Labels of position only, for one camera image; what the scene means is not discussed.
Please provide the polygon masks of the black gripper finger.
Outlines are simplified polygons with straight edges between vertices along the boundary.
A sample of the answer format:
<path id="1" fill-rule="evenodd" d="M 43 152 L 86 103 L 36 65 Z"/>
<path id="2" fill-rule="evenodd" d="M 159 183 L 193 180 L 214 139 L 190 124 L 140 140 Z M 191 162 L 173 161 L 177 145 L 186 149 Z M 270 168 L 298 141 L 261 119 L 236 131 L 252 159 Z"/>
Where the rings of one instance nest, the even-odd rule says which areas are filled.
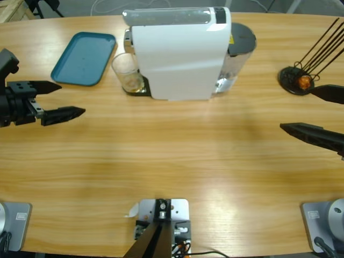
<path id="1" fill-rule="evenodd" d="M 343 86 L 327 84 L 315 87 L 311 94 L 332 103 L 343 104 Z"/>
<path id="2" fill-rule="evenodd" d="M 325 130 L 323 127 L 306 123 L 283 123 L 279 125 L 287 134 L 307 143 L 343 157 L 343 134 Z"/>

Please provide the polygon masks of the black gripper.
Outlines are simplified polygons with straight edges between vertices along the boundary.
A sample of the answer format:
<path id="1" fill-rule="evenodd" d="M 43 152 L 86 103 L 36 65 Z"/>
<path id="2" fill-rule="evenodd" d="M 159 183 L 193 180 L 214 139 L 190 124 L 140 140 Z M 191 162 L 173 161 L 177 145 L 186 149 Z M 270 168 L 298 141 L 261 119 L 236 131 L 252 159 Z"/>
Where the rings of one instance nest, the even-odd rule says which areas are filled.
<path id="1" fill-rule="evenodd" d="M 50 81 L 8 82 L 1 94 L 1 127 L 24 125 L 41 120 L 42 126 L 64 123 L 85 113 L 85 109 L 75 106 L 60 107 L 45 111 L 35 100 L 37 95 L 49 94 L 62 86 Z"/>

